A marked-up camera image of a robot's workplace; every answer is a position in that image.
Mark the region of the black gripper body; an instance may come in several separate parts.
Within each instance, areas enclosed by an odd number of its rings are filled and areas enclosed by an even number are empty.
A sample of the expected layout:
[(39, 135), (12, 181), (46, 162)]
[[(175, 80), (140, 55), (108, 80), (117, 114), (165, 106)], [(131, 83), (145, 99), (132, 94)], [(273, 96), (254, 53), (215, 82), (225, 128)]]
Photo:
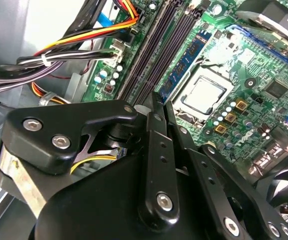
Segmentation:
[(139, 217), (142, 159), (127, 157), (52, 196), (35, 225), (35, 240), (221, 240), (203, 193), (189, 176), (176, 174), (180, 218), (153, 232)]

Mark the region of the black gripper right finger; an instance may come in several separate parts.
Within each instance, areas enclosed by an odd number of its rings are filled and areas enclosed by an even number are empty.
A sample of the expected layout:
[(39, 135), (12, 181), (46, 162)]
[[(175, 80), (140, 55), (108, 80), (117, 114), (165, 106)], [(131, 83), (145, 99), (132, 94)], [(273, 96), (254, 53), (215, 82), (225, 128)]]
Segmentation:
[(205, 211), (202, 226), (209, 240), (288, 240), (288, 223), (218, 150), (197, 147), (178, 125), (172, 103), (165, 105), (177, 163), (186, 166)]

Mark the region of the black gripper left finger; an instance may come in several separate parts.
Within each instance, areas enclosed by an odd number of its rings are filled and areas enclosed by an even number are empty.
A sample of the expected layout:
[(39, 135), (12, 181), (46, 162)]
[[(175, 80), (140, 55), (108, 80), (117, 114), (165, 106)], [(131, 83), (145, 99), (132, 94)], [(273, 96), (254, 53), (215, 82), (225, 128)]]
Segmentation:
[(1, 141), (0, 171), (36, 217), (55, 193), (72, 184), (73, 167), (124, 148), (143, 159), (141, 219), (150, 227), (179, 220), (173, 142), (156, 92), (136, 106), (109, 100), (19, 108), (6, 116)]

